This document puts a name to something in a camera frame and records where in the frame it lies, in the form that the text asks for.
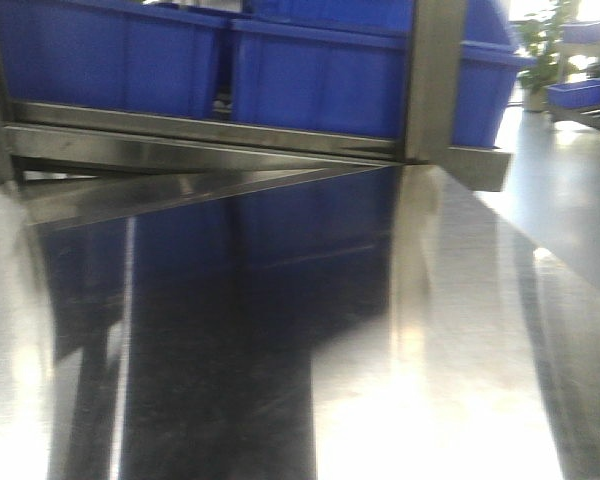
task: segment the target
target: gray floor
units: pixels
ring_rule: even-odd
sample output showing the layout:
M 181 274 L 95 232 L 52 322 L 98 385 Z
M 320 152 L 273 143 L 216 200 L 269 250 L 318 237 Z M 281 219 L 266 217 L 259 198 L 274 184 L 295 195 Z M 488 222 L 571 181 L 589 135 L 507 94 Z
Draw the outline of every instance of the gray floor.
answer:
M 600 132 L 507 110 L 498 145 L 515 152 L 502 193 L 478 193 L 600 290 Z

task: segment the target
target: metal shelf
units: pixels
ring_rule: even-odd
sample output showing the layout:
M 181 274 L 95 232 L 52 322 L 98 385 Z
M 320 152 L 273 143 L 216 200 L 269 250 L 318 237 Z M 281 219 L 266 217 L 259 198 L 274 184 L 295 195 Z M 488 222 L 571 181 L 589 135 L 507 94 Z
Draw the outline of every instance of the metal shelf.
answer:
M 499 190 L 510 153 L 450 145 L 465 4 L 421 2 L 407 128 L 397 140 L 14 102 L 0 62 L 0 183 L 23 168 L 107 176 L 400 163 L 440 165 L 469 188 Z M 440 52 L 446 62 L 435 61 Z M 444 80 L 432 88 L 432 78 Z
M 571 120 L 600 130 L 600 105 L 574 109 L 549 105 L 549 112 L 551 113 L 552 119 L 556 122 L 560 120 Z

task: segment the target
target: blue plastic bin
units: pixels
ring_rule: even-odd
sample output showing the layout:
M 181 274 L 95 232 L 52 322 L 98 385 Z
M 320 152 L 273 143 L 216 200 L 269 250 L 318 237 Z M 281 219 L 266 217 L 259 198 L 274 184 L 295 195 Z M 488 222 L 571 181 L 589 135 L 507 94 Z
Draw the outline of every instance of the blue plastic bin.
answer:
M 265 18 L 333 20 L 411 31 L 413 3 L 412 0 L 251 0 L 248 8 Z M 511 52 L 520 43 L 499 0 L 468 1 L 464 39 L 508 45 Z
M 518 72 L 535 60 L 497 45 L 465 41 L 458 80 L 453 143 L 494 146 Z
M 0 0 L 14 98 L 211 115 L 228 20 L 115 0 Z
M 233 120 L 396 138 L 407 37 L 235 22 Z M 337 24 L 334 28 L 344 28 Z M 464 42 L 453 142 L 491 148 L 518 71 L 533 59 Z
M 233 30 L 231 29 L 230 20 L 248 20 L 251 15 L 240 12 L 231 12 L 228 10 L 215 10 L 212 8 L 203 7 L 187 7 L 187 10 L 193 13 L 201 13 L 204 15 L 214 15 L 227 20 L 227 26 L 221 33 L 220 39 L 220 59 L 218 62 L 218 86 L 227 89 L 231 86 L 233 77 Z
M 562 41 L 565 43 L 600 42 L 600 21 L 566 23 L 562 29 Z
M 564 108 L 600 105 L 600 78 L 551 85 L 547 87 L 547 100 L 552 105 Z
M 406 35 L 255 20 L 233 28 L 233 120 L 381 137 L 401 131 Z

